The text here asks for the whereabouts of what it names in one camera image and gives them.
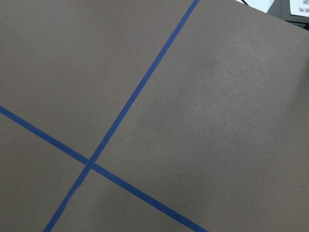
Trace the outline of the brown paper table cover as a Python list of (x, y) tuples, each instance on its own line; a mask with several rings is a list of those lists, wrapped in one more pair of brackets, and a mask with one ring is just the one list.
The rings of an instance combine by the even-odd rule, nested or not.
[(3, 232), (306, 232), (309, 32), (250, 0), (3, 0)]

